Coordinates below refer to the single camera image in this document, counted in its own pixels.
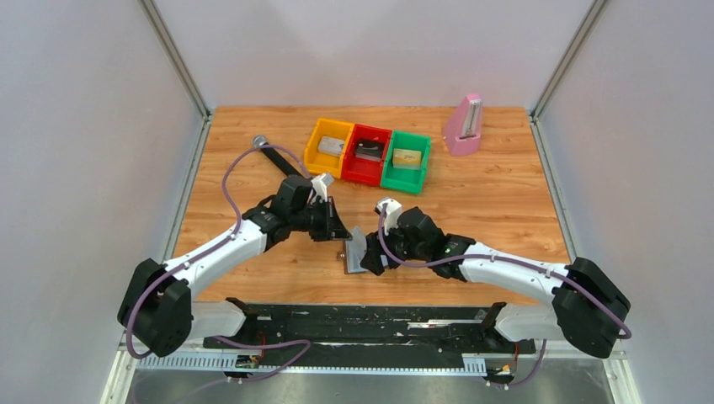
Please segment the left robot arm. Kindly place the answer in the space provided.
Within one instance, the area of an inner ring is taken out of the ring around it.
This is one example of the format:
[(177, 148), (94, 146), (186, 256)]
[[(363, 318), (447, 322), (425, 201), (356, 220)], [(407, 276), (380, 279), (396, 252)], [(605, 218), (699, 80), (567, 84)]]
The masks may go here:
[(196, 296), (239, 264), (266, 253), (294, 232), (314, 242), (346, 241), (350, 232), (338, 216), (328, 187), (329, 173), (315, 178), (291, 175), (276, 194), (247, 210), (218, 237), (163, 263), (148, 258), (132, 275), (117, 315), (125, 344), (139, 359), (135, 342), (148, 354), (166, 357), (185, 342), (227, 337), (235, 346), (251, 346), (258, 325), (235, 299), (198, 302)]

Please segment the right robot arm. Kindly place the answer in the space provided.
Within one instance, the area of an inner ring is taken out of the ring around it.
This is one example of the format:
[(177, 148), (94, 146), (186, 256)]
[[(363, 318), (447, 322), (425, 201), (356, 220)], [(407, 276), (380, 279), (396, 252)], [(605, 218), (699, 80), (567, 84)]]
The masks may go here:
[(374, 208), (376, 231), (365, 238), (360, 266), (376, 276), (399, 267), (428, 268), (443, 279), (491, 284), (536, 301), (519, 308), (492, 306), (481, 340), (502, 351), (524, 339), (563, 340), (589, 356), (607, 359), (615, 342), (632, 337), (625, 324), (630, 301), (593, 261), (548, 263), (499, 251), (473, 238), (443, 232), (418, 207), (394, 199)]

